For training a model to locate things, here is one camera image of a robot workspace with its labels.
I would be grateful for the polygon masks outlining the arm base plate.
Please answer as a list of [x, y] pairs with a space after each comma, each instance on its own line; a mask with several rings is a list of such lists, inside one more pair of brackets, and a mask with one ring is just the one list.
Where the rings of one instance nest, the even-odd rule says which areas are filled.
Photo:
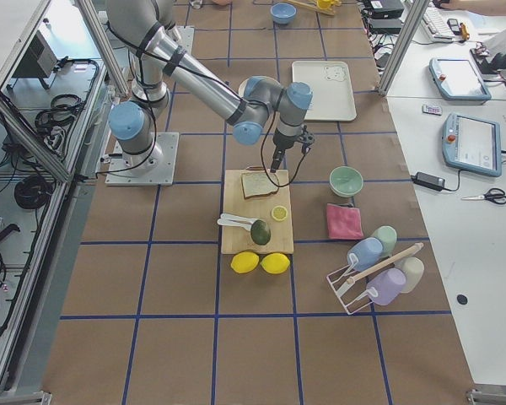
[[180, 134], [158, 132], [154, 148], [139, 155], [124, 154], [118, 141], [106, 175], [107, 186], [171, 186], [174, 182], [175, 162]]

